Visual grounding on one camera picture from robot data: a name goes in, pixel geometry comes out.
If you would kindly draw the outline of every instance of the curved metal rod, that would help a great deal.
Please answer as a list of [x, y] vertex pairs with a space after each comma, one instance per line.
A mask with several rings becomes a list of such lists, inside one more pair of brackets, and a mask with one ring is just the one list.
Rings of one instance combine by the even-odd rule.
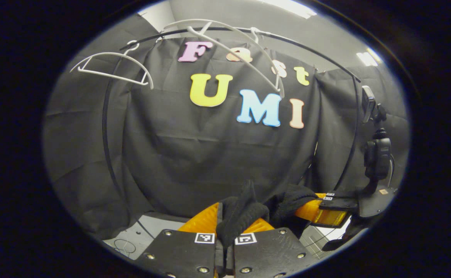
[[[273, 60], [270, 58], [270, 55], [268, 55], [268, 53], [266, 53], [266, 51], [263, 49], [262, 46], [260, 46], [257, 42], [257, 40], [252, 39], [250, 36], [246, 35], [245, 33], [241, 32], [240, 30], [236, 29], [235, 27], [232, 27], [230, 25], [227, 25], [225, 23], [222, 23], [220, 21], [214, 21], [214, 20], [208, 20], [208, 19], [185, 19], [185, 20], [180, 20], [180, 21], [176, 21], [173, 23], [170, 23], [169, 25], [165, 26], [164, 29], [167, 29], [169, 27], [173, 27], [176, 26], [178, 24], [183, 24], [183, 23], [192, 23], [192, 22], [206, 22], [206, 25], [204, 27], [202, 27], [202, 29], [199, 32], [196, 32], [191, 26], [188, 26], [187, 31], [192, 33], [193, 35], [200, 37], [202, 39], [207, 39], [215, 44], [217, 44], [218, 46], [222, 47], [223, 49], [229, 51], [231, 54], [233, 54], [234, 56], [236, 56], [237, 58], [239, 58], [241, 61], [245, 62], [250, 68], [252, 68], [253, 70], [255, 70], [258, 74], [261, 75], [261, 77], [263, 77], [268, 84], [270, 84], [271, 87], [273, 87], [274, 90], [276, 90], [277, 92], [280, 92], [280, 97], [284, 98], [285, 97], [285, 91], [284, 91], [284, 85], [282, 83], [282, 80], [278, 74], [277, 68], [275, 67], [275, 64], [273, 63]], [[248, 41], [250, 41], [252, 44], [255, 44], [261, 51], [261, 53], [263, 53], [264, 55], [266, 55], [266, 57], [268, 58], [268, 61], [270, 62], [270, 64], [273, 67], [273, 71], [275, 72], [275, 76], [276, 76], [276, 80], [275, 80], [275, 85], [268, 80], [268, 78], [261, 72], [259, 71], [256, 67], [254, 67], [253, 65], [251, 65], [249, 62], [245, 61], [243, 58], [241, 58], [239, 55], [237, 55], [236, 53], [234, 53], [234, 51], [231, 51], [231, 49], [227, 46], [225, 46], [224, 44], [219, 43], [218, 41], [216, 41], [215, 39], [212, 39], [211, 37], [208, 37], [207, 35], [204, 34], [204, 32], [208, 29], [209, 30], [209, 26], [211, 25], [211, 23], [216, 23], [216, 24], [220, 24], [225, 26], [226, 28], [228, 28], [229, 30], [238, 33], [239, 35], [241, 35], [242, 37], [244, 37], [245, 39], [247, 39]]]
[[[86, 65], [88, 65], [88, 62], [90, 62], [90, 60], [93, 57], [100, 56], [100, 55], [115, 55], [115, 56], [119, 56], [119, 57], [122, 57], [122, 58], [127, 58], [127, 59], [135, 62], [137, 65], [139, 65], [145, 71], [145, 74], [143, 75], [143, 79], [140, 82], [138, 82], [138, 81], [134, 81], [134, 80], [131, 80], [131, 79], [128, 79], [128, 78], [125, 78], [125, 77], [121, 77], [121, 76], [117, 76], [117, 75], [113, 75], [113, 74], [108, 74], [108, 73], [104, 73], [104, 72], [84, 69], [86, 67]], [[78, 67], [78, 71], [80, 71], [80, 72], [86, 72], [86, 73], [91, 73], [91, 74], [96, 74], [96, 75], [112, 77], [112, 78], [120, 79], [120, 80], [123, 80], [123, 81], [132, 82], [132, 83], [138, 84], [138, 85], [146, 85], [146, 84], [148, 84], [148, 82], [143, 83], [145, 77], [148, 75], [148, 79], [150, 80], [150, 89], [153, 89], [153, 79], [150, 76], [150, 73], [148, 72], [148, 70], [145, 68], [144, 65], [142, 65], [140, 62], [138, 62], [136, 59], [134, 59], [132, 57], [129, 57], [128, 55], [124, 55], [124, 54], [116, 53], [116, 52], [101, 52], [101, 53], [93, 54], [93, 55], [88, 56], [87, 58], [84, 58], [83, 60], [81, 60], [69, 72], [72, 72], [79, 64], [83, 63], [84, 61], [86, 61], [86, 63], [84, 64], [83, 68], [82, 67]]]
[[[235, 28], [237, 30], [240, 30], [241, 32], [244, 32], [244, 33], [251, 33], [251, 30], [248, 29], [248, 28], [241, 28], [241, 27], [235, 27]], [[230, 29], [225, 28], [225, 27], [209, 27], [208, 30], [210, 30], [210, 31], [230, 31]], [[127, 46], [124, 46], [124, 47], [120, 48], [120, 51], [125, 50], [125, 49], [127, 49], [127, 48], [129, 48], [129, 47], [131, 47], [131, 46], [133, 46], [133, 45], [135, 45], [137, 43], [149, 41], [150, 39], [156, 39], [157, 37], [173, 35], [173, 34], [180, 34], [180, 33], [186, 33], [186, 32], [188, 32], [187, 29], [179, 29], [179, 30], [159, 33], [158, 35], [153, 35], [153, 36], [150, 36], [150, 37], [146, 37], [144, 39], [137, 40], [137, 42], [135, 42], [133, 44], [128, 44]], [[296, 41], [294, 41], [292, 39], [289, 39], [287, 37], [282, 37], [282, 36], [279, 36], [279, 35], [275, 35], [275, 34], [272, 34], [270, 32], [264, 32], [264, 31], [256, 31], [256, 32], [257, 33], [261, 33], [261, 35], [264, 35], [264, 36], [267, 36], [267, 37], [271, 37], [273, 39], [279, 39], [280, 41], [288, 42], [289, 44], [294, 44], [295, 46], [299, 46], [302, 49], [306, 49], [307, 51], [310, 51], [310, 52], [320, 56], [321, 58], [324, 58], [328, 62], [331, 62], [335, 66], [339, 67], [341, 70], [343, 70], [344, 72], [349, 74], [351, 77], [354, 77], [357, 82], [359, 82], [359, 83], [361, 82], [360, 78], [358, 78], [355, 74], [353, 74], [350, 70], [346, 69], [344, 66], [342, 66], [339, 63], [335, 62], [334, 60], [332, 60], [328, 56], [326, 56], [326, 55], [324, 55], [324, 54], [322, 54], [322, 53], [320, 53], [320, 52], [318, 52], [318, 51], [316, 51], [316, 50], [314, 50], [314, 49], [312, 49], [312, 48], [310, 48], [308, 46], [305, 46], [304, 44], [301, 44], [300, 42], [296, 42]]]

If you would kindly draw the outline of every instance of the bolt head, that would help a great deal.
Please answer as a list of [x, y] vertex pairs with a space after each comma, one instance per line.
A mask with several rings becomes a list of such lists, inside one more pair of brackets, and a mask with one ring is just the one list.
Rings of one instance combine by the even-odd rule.
[[241, 268], [241, 273], [249, 273], [251, 272], [251, 268]]

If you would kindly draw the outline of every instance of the screw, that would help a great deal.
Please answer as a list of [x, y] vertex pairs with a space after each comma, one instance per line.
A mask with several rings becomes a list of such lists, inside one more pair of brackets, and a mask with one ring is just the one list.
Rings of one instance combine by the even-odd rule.
[[209, 269], [206, 268], [206, 267], [199, 267], [198, 271], [201, 272], [201, 273], [208, 273]]
[[249, 273], [251, 271], [252, 271], [251, 268], [241, 268], [241, 273]]

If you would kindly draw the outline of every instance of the black backdrop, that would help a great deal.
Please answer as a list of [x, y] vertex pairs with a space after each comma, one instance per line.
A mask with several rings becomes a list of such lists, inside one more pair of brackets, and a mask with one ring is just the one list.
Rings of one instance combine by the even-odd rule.
[[[415, 140], [405, 182], [417, 186], [403, 188], [398, 206], [363, 241], [309, 274], [338, 275], [340, 268], [333, 267], [337, 265], [347, 276], [451, 276], [451, 244], [446, 241], [451, 237], [451, 213], [443, 212], [451, 212], [447, 194], [451, 172], [444, 167], [451, 163], [451, 147], [446, 152], [441, 148], [445, 143], [451, 146], [451, 82], [441, 78], [448, 74], [451, 79], [451, 5], [361, 1], [372, 11], [362, 13], [353, 2], [325, 3], [390, 46], [414, 77], [421, 98], [409, 97]], [[126, 17], [141, 3], [133, 2], [112, 14], [122, 6], [120, 2], [83, 2], [0, 7], [0, 26], [7, 24], [0, 28], [0, 276], [130, 277], [137, 273], [75, 228], [47, 186], [39, 148], [46, 92], [64, 63], [79, 50], [78, 42], [91, 41], [95, 32]], [[318, 3], [314, 6], [323, 9]], [[406, 33], [398, 21], [414, 32]], [[369, 40], [375, 46], [376, 41]], [[374, 48], [388, 56], [381, 47]], [[11, 71], [4, 74], [1, 69], [7, 65]]]
[[[240, 90], [254, 90], [260, 100], [274, 91], [243, 63], [227, 61], [227, 51], [215, 46], [195, 62], [177, 61], [185, 43], [199, 41], [197, 38], [146, 42], [131, 51], [130, 56], [141, 61], [151, 74], [153, 90], [127, 81], [109, 82], [106, 77], [69, 72], [89, 54], [118, 51], [129, 40], [156, 33], [137, 15], [110, 28], [68, 63], [47, 105], [42, 132], [47, 172], [60, 200], [87, 232], [101, 239], [113, 238], [147, 211], [190, 218], [219, 200], [239, 194], [246, 179], [254, 181], [260, 202], [283, 192], [287, 183], [300, 183], [317, 192], [333, 190], [347, 162], [356, 121], [354, 84], [349, 74], [342, 70], [318, 73], [309, 61], [268, 49], [288, 72], [282, 78], [285, 98], [279, 103], [282, 124], [269, 127], [236, 120], [243, 101]], [[257, 47], [240, 41], [222, 43], [250, 49], [251, 64], [273, 79], [270, 64]], [[117, 60], [96, 57], [88, 68], [112, 72]], [[297, 66], [308, 72], [308, 86], [297, 81], [293, 69]], [[369, 85], [388, 112], [383, 126], [390, 134], [395, 157], [390, 186], [397, 188], [409, 153], [405, 93], [385, 68], [361, 66], [350, 70], [361, 79], [357, 90]], [[210, 74], [213, 79], [218, 74], [233, 77], [222, 104], [200, 107], [191, 102], [190, 76], [197, 73]], [[140, 80], [144, 72], [123, 60], [116, 74]], [[117, 185], [109, 176], [102, 147], [106, 90], [111, 93], [107, 135]], [[205, 93], [214, 95], [215, 91], [216, 81], [208, 81]], [[288, 124], [291, 98], [304, 102], [302, 129]], [[374, 131], [372, 123], [359, 128], [355, 155], [341, 190], [362, 189], [368, 183], [363, 146]], [[306, 176], [319, 178], [309, 182], [312, 180]], [[123, 196], [116, 186], [121, 187]]]

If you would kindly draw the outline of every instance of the white wall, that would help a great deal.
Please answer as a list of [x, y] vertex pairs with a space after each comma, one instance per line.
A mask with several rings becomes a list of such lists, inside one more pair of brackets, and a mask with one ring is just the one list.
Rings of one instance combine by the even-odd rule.
[[[169, 0], [176, 20], [211, 19], [234, 27], [257, 27], [298, 41], [345, 67], [363, 66], [356, 53], [366, 51], [366, 44], [339, 27], [332, 19], [320, 15], [305, 19], [274, 5], [257, 0]], [[222, 39], [237, 38], [232, 32], [209, 31], [207, 35]], [[338, 67], [309, 51], [265, 37], [260, 44], [315, 65], [319, 70]]]
[[[145, 9], [138, 12], [141, 17], [146, 19], [157, 31], [162, 31], [166, 25], [175, 22], [174, 13], [172, 12], [172, 7], [169, 1], [162, 1], [157, 4], [146, 7]], [[171, 27], [166, 29], [166, 31], [177, 30], [177, 27]], [[181, 37], [180, 34], [169, 35], [166, 37]]]

